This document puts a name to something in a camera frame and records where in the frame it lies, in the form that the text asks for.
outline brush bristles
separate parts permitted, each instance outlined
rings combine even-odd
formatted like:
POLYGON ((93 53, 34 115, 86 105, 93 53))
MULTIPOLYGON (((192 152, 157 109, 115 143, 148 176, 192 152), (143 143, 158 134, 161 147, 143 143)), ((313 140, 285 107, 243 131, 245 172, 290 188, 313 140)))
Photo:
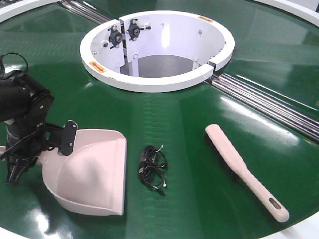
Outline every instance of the brush bristles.
POLYGON ((204 139, 205 139, 208 147, 212 151, 212 153, 217 157, 218 164, 221 166, 221 168, 223 168, 226 171, 228 177, 233 182, 238 182, 240 180, 239 176, 233 170, 231 170, 231 168, 227 165, 227 163, 225 162, 225 160, 223 159, 221 154, 218 152, 218 150, 215 147, 215 145, 213 144, 213 142, 210 140, 208 134, 205 134, 204 139))

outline brush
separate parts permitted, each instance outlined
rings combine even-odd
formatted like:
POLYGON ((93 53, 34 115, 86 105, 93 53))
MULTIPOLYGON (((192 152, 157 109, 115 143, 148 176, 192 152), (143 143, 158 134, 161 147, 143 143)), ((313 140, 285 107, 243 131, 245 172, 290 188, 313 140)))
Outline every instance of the brush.
POLYGON ((249 171, 244 160, 219 125, 211 124, 205 130, 228 167, 246 183, 278 222, 286 222, 289 219, 287 209, 249 171))

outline pink dustpan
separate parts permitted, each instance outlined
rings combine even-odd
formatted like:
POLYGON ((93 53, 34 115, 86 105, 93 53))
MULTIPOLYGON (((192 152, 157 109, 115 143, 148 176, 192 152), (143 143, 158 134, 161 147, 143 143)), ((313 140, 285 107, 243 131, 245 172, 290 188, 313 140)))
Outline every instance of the pink dustpan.
POLYGON ((96 216, 124 213, 126 139, 120 132, 80 129, 71 155, 54 149, 42 152, 38 162, 45 186, 65 209, 96 216))

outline black cable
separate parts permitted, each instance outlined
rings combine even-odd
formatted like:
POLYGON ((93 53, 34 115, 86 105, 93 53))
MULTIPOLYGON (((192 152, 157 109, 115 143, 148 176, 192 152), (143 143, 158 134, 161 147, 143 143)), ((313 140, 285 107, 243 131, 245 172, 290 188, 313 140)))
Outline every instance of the black cable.
POLYGON ((5 54, 0 56, 0 79, 5 74, 5 68, 4 68, 4 65, 3 65, 3 58, 5 56, 7 56, 7 55, 17 55, 17 56, 21 57, 24 60, 24 62, 25 62, 25 70, 20 75, 18 75, 19 77, 25 75, 28 72, 29 64, 28 64, 28 62, 26 61, 26 59, 23 56, 21 56, 20 54, 18 54, 16 52, 7 52, 7 53, 5 53, 5 54))
POLYGON ((166 187, 164 174, 160 170, 161 168, 167 168, 167 159, 165 155, 160 151, 162 148, 163 146, 161 146, 159 149, 156 149, 153 145, 148 145, 143 149, 139 163, 139 179, 149 188, 154 188, 159 192, 159 194, 165 195, 164 191, 159 188, 160 185, 166 187), (158 153, 164 159, 164 163, 155 163, 158 153), (152 184, 150 182, 154 172, 160 178, 160 181, 156 184, 152 184))

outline green table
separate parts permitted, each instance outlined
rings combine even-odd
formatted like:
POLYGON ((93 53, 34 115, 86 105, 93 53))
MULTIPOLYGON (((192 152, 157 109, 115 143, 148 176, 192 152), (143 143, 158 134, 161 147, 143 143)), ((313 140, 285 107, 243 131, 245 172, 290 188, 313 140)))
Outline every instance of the green table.
MULTIPOLYGON (((319 120, 319 29, 249 0, 88 1, 118 18, 138 11, 179 10, 226 26, 236 46, 220 71, 261 84, 319 120)), ((96 24, 56 4, 0 24, 0 53, 28 60, 30 75, 56 97, 48 122, 118 130, 127 138, 123 216, 95 217, 63 209, 43 184, 40 166, 18 187, 5 185, 0 163, 0 226, 32 239, 256 239, 289 227, 319 209, 319 145, 206 83, 171 93, 110 87, 83 67, 79 44, 96 24), (290 212, 276 222, 243 182, 232 182, 205 144, 205 127, 219 124, 253 174, 290 212), (164 145, 166 196, 137 177, 141 150, 164 145)), ((0 124, 0 144, 5 143, 0 124)))

